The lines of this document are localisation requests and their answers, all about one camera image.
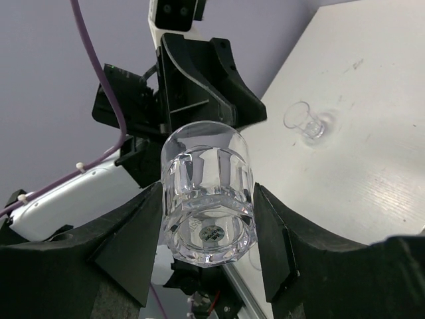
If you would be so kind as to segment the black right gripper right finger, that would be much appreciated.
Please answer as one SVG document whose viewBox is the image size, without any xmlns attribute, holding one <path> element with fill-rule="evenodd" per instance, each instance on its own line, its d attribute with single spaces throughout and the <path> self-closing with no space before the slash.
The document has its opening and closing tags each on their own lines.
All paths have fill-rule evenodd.
<svg viewBox="0 0 425 319">
<path fill-rule="evenodd" d="M 275 318 L 423 318 L 424 236 L 363 245 L 336 235 L 255 185 L 266 300 Z"/>
</svg>

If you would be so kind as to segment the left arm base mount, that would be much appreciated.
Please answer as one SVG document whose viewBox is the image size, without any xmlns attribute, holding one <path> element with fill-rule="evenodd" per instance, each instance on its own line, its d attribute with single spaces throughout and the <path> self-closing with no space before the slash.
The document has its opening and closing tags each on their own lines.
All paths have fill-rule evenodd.
<svg viewBox="0 0 425 319">
<path fill-rule="evenodd" d="M 171 277 L 163 286 L 189 297 L 189 318 L 239 317 L 244 302 L 223 266 L 201 268 L 174 260 L 171 270 Z"/>
</svg>

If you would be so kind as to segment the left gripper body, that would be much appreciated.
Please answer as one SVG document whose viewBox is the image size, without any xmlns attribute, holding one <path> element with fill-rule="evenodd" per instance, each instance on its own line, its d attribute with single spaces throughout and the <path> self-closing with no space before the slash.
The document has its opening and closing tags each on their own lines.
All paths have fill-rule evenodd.
<svg viewBox="0 0 425 319">
<path fill-rule="evenodd" d="M 156 71 L 157 67 L 152 66 L 140 76 L 111 64 L 104 65 L 106 78 L 116 96 L 129 135 L 161 135 L 161 107 L 157 93 L 147 84 Z"/>
</svg>

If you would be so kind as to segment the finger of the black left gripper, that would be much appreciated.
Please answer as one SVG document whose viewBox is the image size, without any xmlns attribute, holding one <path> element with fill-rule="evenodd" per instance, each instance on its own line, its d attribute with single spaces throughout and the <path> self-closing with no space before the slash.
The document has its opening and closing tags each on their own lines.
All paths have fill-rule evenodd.
<svg viewBox="0 0 425 319">
<path fill-rule="evenodd" d="M 236 125 L 236 108 L 211 83 L 212 52 L 208 41 L 174 33 L 161 37 L 160 88 L 168 134 L 196 121 Z"/>
<path fill-rule="evenodd" d="M 234 128 L 245 128 L 267 119 L 266 107 L 247 87 L 236 67 L 230 41 L 212 38 L 211 75 L 214 87 L 234 106 Z"/>
</svg>

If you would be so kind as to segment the clear glass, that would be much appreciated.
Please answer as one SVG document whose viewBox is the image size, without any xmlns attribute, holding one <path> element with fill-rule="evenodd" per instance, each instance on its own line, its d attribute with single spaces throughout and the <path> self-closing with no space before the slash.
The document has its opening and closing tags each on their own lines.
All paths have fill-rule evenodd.
<svg viewBox="0 0 425 319">
<path fill-rule="evenodd" d="M 284 114 L 284 126 L 309 140 L 322 137 L 325 124 L 311 111 L 307 102 L 292 104 Z"/>
<path fill-rule="evenodd" d="M 209 268 L 243 257 L 257 241 L 248 146 L 234 128 L 193 122 L 161 151 L 165 244 L 177 260 Z"/>
</svg>

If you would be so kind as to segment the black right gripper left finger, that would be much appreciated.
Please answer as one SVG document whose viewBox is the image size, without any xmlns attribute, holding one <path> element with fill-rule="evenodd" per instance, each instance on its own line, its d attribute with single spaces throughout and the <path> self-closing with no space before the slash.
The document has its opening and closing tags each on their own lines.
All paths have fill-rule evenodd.
<svg viewBox="0 0 425 319">
<path fill-rule="evenodd" d="M 2 318 L 137 318 L 147 303 L 162 188 L 45 241 L 1 220 Z"/>
</svg>

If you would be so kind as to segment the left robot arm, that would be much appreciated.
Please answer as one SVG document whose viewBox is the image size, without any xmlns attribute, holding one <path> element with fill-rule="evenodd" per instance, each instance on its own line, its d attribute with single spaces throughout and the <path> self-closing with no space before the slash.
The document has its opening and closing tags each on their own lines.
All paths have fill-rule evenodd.
<svg viewBox="0 0 425 319">
<path fill-rule="evenodd" d="M 159 102 L 134 154 L 106 163 L 9 211 L 14 243 L 41 242 L 115 208 L 129 209 L 152 183 L 163 188 L 165 232 L 190 232 L 195 249 L 251 245 L 254 181 L 241 130 L 263 122 L 265 105 L 241 79 L 228 40 L 167 33 L 157 51 Z"/>
</svg>

